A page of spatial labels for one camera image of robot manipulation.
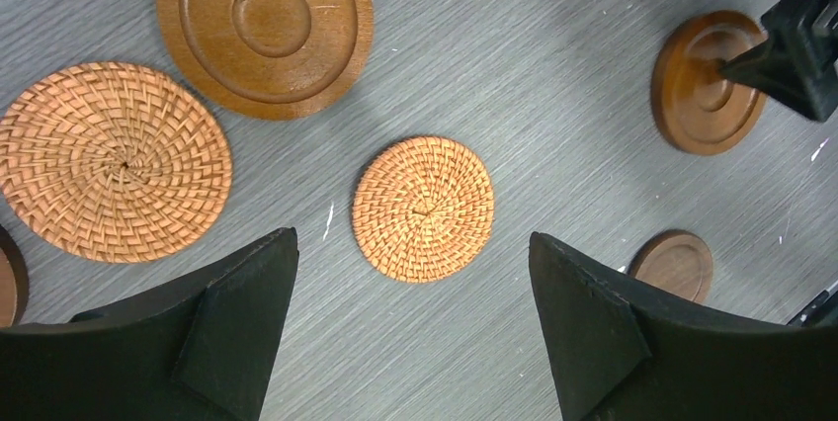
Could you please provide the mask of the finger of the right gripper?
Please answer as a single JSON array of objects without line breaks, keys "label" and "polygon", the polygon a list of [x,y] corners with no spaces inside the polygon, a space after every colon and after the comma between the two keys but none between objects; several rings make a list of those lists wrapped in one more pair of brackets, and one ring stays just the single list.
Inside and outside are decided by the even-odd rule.
[{"label": "finger of the right gripper", "polygon": [[760,22],[767,38],[720,75],[761,91],[810,121],[837,110],[837,0],[780,0]]}]

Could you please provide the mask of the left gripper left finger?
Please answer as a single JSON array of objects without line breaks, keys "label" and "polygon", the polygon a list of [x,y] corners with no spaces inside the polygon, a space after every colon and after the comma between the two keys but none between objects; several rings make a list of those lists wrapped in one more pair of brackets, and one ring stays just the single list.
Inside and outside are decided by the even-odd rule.
[{"label": "left gripper left finger", "polygon": [[5,420],[256,420],[293,294],[297,234],[279,228],[62,324],[1,333]]}]

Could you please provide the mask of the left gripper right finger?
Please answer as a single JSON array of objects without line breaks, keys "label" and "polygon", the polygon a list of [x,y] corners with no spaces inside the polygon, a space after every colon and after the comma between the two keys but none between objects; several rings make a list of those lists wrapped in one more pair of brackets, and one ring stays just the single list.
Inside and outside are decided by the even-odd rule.
[{"label": "left gripper right finger", "polygon": [[671,295],[535,232],[529,273],[566,420],[833,420],[837,327]]}]

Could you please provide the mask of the brown wooden coaster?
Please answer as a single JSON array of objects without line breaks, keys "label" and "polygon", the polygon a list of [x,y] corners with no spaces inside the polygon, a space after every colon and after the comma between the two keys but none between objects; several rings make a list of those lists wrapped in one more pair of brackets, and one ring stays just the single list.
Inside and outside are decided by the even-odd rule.
[{"label": "brown wooden coaster", "polygon": [[722,77],[719,70],[763,40],[749,16],[731,10],[695,16],[671,33],[650,82],[655,124],[671,146],[712,156],[730,150],[750,132],[766,96]]},{"label": "brown wooden coaster", "polygon": [[373,0],[156,0],[184,77],[236,113],[293,120],[339,101],[374,41]]},{"label": "brown wooden coaster", "polygon": [[29,292],[29,274],[23,254],[9,232],[1,227],[2,328],[20,321],[29,301]]}]

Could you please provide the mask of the black tripod microphone stand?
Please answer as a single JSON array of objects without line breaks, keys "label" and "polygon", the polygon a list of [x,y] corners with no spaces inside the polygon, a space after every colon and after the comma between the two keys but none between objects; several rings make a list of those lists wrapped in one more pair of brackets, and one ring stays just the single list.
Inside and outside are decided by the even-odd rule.
[{"label": "black tripod microphone stand", "polygon": [[813,300],[802,308],[788,326],[813,327],[837,324],[837,282],[821,291]]}]

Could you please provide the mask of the woven rattan coaster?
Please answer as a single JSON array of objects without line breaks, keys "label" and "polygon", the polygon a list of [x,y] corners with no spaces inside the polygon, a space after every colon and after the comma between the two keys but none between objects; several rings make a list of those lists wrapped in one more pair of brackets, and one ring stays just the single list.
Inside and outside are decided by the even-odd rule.
[{"label": "woven rattan coaster", "polygon": [[352,228],[371,266],[399,282],[439,281],[470,264],[489,241],[495,195],[487,167],[446,137],[402,139],[363,172]]},{"label": "woven rattan coaster", "polygon": [[169,75],[89,62],[23,91],[1,120],[1,190],[52,245],[109,264],[152,262],[200,239],[232,187],[213,114]]}]

